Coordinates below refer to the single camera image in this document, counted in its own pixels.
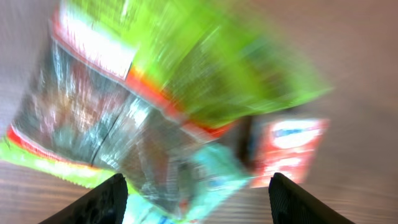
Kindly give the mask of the red tissue pack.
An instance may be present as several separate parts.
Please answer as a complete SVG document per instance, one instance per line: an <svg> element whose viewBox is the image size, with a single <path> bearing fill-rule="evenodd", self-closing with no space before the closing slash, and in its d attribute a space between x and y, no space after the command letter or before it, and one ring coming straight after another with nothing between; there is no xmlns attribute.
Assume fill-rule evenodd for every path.
<svg viewBox="0 0 398 224"><path fill-rule="evenodd" d="M329 123L321 118L285 118L259 126L250 148L251 187L268 187L276 172L297 184L304 182Z"/></svg>

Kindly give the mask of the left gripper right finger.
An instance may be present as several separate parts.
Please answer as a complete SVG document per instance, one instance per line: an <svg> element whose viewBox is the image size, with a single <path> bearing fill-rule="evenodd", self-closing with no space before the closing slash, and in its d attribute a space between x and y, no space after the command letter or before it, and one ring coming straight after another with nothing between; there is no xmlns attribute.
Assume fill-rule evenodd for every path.
<svg viewBox="0 0 398 224"><path fill-rule="evenodd" d="M274 224L353 224L279 172L268 191Z"/></svg>

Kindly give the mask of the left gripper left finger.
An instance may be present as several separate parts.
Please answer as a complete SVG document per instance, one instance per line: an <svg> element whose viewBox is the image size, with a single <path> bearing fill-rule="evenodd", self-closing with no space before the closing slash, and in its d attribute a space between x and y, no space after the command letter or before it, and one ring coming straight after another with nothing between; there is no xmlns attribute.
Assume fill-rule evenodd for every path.
<svg viewBox="0 0 398 224"><path fill-rule="evenodd" d="M122 224L127 205L127 183L115 174L40 224Z"/></svg>

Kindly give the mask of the green snack bag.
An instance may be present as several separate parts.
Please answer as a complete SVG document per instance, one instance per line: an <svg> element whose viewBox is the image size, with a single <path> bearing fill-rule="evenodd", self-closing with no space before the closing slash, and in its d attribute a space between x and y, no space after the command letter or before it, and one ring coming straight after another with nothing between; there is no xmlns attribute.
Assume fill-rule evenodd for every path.
<svg viewBox="0 0 398 224"><path fill-rule="evenodd" d="M245 116L328 87L231 1L61 1L1 159L95 187L116 172L170 208L187 159Z"/></svg>

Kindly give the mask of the mint green pack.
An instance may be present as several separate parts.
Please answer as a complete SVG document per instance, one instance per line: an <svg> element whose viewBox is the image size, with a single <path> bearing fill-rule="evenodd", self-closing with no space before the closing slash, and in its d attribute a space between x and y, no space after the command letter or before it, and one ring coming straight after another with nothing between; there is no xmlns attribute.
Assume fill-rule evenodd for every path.
<svg viewBox="0 0 398 224"><path fill-rule="evenodd" d="M231 149L207 144L189 160L188 198L176 215L162 211L139 194L127 198L123 224L203 223L226 199L248 184L249 174Z"/></svg>

